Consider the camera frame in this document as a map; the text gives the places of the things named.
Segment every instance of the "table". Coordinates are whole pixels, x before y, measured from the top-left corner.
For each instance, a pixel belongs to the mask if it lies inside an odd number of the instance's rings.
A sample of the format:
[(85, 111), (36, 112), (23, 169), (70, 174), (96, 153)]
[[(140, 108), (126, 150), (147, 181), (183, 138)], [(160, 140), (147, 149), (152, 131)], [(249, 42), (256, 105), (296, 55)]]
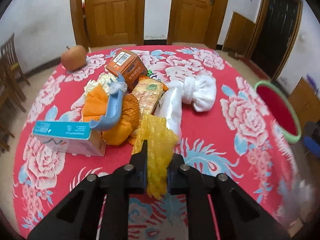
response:
[[(217, 96), (210, 111), (197, 113), (183, 105), (183, 138), (174, 151), (204, 174), (227, 174), (281, 221), (282, 197), (291, 188), (297, 165), (277, 121), (248, 82), (210, 49), (126, 49), (137, 53), (164, 83), (200, 74), (216, 79)], [(84, 86), (105, 71), (117, 50), (89, 53), (87, 65), (75, 72), (59, 65), (35, 99), (14, 163), (14, 208), (23, 237), (88, 174), (110, 174), (129, 162), (129, 144), (107, 146), (104, 158), (87, 157), (53, 152), (31, 135), (36, 120), (80, 120)], [(187, 228), (185, 196), (131, 197), (129, 239), (187, 239)]]

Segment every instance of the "white barcode label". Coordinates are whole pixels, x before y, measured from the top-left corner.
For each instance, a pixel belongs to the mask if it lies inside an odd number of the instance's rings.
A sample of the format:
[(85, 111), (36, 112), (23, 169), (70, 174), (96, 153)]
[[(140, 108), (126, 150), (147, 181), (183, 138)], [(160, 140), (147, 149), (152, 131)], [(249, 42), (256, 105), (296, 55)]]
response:
[(130, 56), (131, 56), (131, 55), (128, 54), (128, 53), (124, 54), (124, 55), (118, 60), (117, 64), (118, 64), (119, 66), (122, 66), (122, 64), (123, 64)]
[(116, 58), (113, 60), (113, 62), (117, 62), (124, 54), (125, 52), (120, 52), (119, 55), (116, 56)]

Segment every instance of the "blue plastic stool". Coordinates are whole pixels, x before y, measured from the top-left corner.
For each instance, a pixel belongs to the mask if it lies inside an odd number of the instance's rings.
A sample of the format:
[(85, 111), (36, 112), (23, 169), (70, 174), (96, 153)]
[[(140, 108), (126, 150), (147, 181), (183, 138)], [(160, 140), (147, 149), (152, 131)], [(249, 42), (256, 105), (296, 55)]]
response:
[(303, 144), (309, 149), (309, 152), (311, 152), (317, 158), (320, 158), (320, 145), (315, 140), (309, 136), (305, 136), (303, 138)]

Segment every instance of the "yellow bubble wrap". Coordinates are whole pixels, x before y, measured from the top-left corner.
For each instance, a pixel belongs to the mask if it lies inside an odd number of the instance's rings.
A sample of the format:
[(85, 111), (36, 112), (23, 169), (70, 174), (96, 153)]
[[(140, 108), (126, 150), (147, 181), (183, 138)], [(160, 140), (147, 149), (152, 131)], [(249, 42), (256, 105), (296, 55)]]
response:
[(143, 140), (148, 140), (148, 195), (161, 199), (167, 193), (167, 167), (173, 147), (178, 141), (175, 133), (166, 127), (166, 119), (145, 114), (137, 131), (132, 154), (141, 151)]

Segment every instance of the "green logo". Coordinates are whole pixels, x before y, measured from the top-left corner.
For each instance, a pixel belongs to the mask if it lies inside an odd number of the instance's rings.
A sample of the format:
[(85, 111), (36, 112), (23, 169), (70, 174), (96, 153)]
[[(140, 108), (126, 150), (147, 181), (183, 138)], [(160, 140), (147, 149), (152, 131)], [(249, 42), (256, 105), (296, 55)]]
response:
[(155, 85), (155, 84), (151, 84), (151, 85), (148, 85), (147, 86), (147, 89), (150, 89), (150, 90), (156, 90), (158, 87), (157, 87), (157, 85)]

